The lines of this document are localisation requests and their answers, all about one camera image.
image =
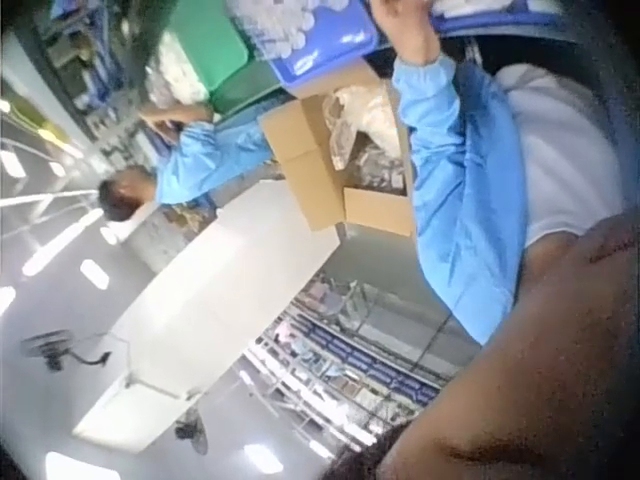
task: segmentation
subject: worker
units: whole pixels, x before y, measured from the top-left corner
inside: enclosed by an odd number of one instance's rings
[[[98,197],[105,216],[123,222],[147,202],[186,203],[270,161],[258,117],[287,99],[267,99],[217,125],[207,105],[143,109],[142,119],[172,145],[169,158],[153,172],[134,165],[104,180]]]
[[[415,420],[321,478],[638,478],[639,221],[577,239]]]
[[[623,210],[600,105],[533,65],[493,78],[440,48],[424,0],[372,0],[397,53],[393,85],[415,168],[418,257],[480,344],[578,238]]]

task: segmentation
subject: white shirt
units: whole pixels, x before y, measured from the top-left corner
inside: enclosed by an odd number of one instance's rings
[[[526,245],[555,232],[583,235],[623,209],[620,165],[593,94],[531,65],[496,75],[520,130],[527,180]]]

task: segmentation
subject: open cardboard box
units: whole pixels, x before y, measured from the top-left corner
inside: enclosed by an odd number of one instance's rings
[[[345,171],[336,171],[329,152],[330,131],[322,111],[324,96],[348,85],[380,82],[364,62],[317,81],[298,100],[283,105],[261,118],[262,129],[276,160],[312,230],[340,222],[413,236],[411,202],[406,195],[355,188]],[[387,83],[394,106],[395,92]],[[396,118],[405,158],[405,184],[409,195],[413,185],[407,132]]]

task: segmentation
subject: cuff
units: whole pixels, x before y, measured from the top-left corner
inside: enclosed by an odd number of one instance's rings
[[[393,69],[393,86],[400,92],[419,92],[420,96],[430,97],[453,82],[456,73],[456,62],[441,53],[437,60],[429,65],[418,67],[409,65],[399,58]]]

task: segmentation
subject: wall-mounted fan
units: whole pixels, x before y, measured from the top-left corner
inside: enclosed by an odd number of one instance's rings
[[[206,455],[209,451],[207,432],[196,407],[187,410],[176,422],[173,431],[178,440],[190,440],[191,446],[198,455]]]
[[[91,367],[104,367],[111,356],[111,352],[105,352],[97,360],[87,360],[72,350],[73,344],[73,334],[69,330],[55,330],[23,340],[20,351],[25,357],[44,358],[47,368],[54,373],[64,370],[62,360],[66,356]]]

